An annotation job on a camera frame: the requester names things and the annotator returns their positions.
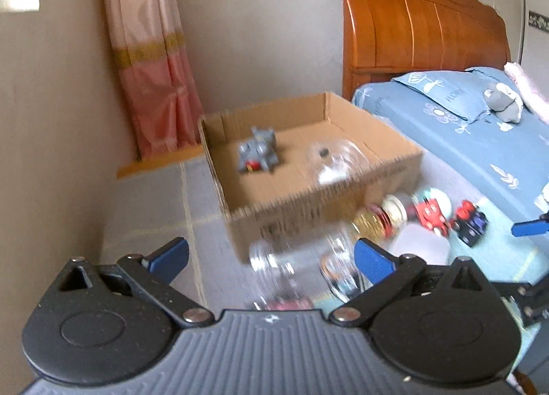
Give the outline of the black toy red knobs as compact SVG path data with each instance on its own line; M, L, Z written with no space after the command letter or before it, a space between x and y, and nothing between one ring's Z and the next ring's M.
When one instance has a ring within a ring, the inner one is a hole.
M451 229L467 247L474 247L489 227L486 215L469 200L462 200L451 220Z

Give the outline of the clear case red label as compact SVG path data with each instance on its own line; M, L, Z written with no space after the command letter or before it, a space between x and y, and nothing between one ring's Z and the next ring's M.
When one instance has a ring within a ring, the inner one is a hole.
M312 143L307 151L307 166L311 181L324 186L369 169L370 161L354 142L334 139Z

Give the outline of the grey elephant toy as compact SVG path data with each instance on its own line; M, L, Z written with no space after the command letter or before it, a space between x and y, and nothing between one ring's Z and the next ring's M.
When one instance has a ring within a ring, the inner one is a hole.
M251 132L252 137L238 145L238 171L272 173L279 164L275 130L252 127Z

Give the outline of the white plastic box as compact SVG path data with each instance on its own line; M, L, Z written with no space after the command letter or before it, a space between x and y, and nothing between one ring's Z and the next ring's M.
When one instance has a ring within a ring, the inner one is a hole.
M385 249L393 256L412 254L429 265L447 265L451 244L444 236L417 223L408 223Z

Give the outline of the small clear round container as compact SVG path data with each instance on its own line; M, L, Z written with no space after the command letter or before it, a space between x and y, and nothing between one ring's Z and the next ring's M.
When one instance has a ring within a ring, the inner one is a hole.
M326 253L320 260L320 271L331 293L343 303L364 290L360 272L348 253Z

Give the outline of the jar of gold beads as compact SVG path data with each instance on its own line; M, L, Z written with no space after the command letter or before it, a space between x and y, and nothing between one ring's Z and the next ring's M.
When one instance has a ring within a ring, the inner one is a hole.
M409 194L387 194L380 204L367 204L355 213L349 234L355 240L366 238L379 244L392 239L414 219L415 208Z

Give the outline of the blue floral bed sheet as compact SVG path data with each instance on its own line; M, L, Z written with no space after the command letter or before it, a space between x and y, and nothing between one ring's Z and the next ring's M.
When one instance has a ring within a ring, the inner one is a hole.
M494 113L467 122L393 79L356 87L352 103L389 119L514 222L547 212L548 126L532 113L524 111L518 124Z

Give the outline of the mint green round case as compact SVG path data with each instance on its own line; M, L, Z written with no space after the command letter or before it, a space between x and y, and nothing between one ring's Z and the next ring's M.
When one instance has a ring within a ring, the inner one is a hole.
M435 200L438 203L438 206L445 218L449 218L452 215L451 199L446 193L438 188L424 188L416 194L416 198L420 201Z

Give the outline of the clear plastic jar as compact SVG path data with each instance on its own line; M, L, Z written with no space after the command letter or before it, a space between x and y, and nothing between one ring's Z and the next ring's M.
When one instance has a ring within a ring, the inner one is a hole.
M321 272L321 260L346 245L346 235L334 227L251 244L249 264L260 298L306 299L317 308L335 304L338 299Z

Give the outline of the grey plush toy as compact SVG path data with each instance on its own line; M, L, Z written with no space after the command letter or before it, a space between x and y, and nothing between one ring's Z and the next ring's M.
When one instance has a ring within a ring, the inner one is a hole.
M502 122L518 124L522 119L524 104L520 95L501 82L484 91L487 106Z

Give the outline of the open cardboard box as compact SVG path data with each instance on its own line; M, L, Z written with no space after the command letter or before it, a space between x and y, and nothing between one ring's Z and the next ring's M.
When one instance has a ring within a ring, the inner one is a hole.
M238 146L253 129L273 129L279 163L271 172L238 170ZM423 151L378 117L332 92L286 98L201 118L199 133L234 252L246 263L260 240L350 219L388 193L411 192ZM326 185L314 177L315 147L348 140L366 168Z

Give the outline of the blue floral pillow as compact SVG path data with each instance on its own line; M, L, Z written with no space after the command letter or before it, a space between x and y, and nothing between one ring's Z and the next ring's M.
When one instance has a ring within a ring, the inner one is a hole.
M462 72L411 72L397 76L393 81L418 91L467 122L475 122L481 116L493 113L484 98L484 91L491 85L501 82L520 95L504 71L485 66L470 67Z

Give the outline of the pink patterned curtain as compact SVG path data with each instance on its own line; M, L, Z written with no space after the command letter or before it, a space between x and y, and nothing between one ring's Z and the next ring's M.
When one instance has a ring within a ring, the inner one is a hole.
M196 145L203 113L177 0L104 0L141 158Z

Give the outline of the wooden bed headboard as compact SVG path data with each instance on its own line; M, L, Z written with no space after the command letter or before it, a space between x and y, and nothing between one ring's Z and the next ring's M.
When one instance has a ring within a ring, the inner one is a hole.
M407 72L501 69L511 53L502 17L479 0L342 0L342 95Z

